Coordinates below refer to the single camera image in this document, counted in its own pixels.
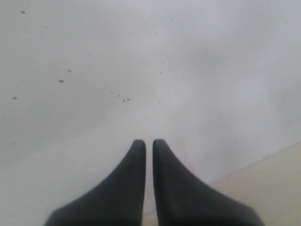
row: white wall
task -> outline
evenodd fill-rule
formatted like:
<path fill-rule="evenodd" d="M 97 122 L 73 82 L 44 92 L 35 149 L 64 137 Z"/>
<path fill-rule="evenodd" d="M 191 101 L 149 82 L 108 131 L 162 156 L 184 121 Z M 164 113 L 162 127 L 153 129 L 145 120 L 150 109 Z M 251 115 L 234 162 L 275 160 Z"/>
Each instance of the white wall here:
<path fill-rule="evenodd" d="M 299 142 L 300 6 L 3 0 L 2 224 L 41 225 L 135 138 L 148 142 L 145 212 L 155 138 L 206 182 Z"/>

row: beige wall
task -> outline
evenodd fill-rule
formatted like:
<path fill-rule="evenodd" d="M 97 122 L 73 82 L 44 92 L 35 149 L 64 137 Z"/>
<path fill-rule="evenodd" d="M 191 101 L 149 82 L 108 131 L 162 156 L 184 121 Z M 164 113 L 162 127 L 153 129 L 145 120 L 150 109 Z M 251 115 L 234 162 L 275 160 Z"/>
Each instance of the beige wall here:
<path fill-rule="evenodd" d="M 301 225 L 301 144 L 248 166 L 212 186 L 256 209 L 266 226 Z M 156 213 L 144 216 L 156 226 Z"/>

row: gray surface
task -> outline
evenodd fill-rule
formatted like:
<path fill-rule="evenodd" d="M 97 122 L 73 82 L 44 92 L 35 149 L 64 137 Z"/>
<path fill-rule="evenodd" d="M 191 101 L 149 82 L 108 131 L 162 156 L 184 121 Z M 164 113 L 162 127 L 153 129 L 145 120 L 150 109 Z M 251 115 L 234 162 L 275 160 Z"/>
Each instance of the gray surface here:
<path fill-rule="evenodd" d="M 300 141 L 300 3 L 230 2 L 2 1 L 3 224 L 41 224 L 135 138 L 206 182 Z"/>

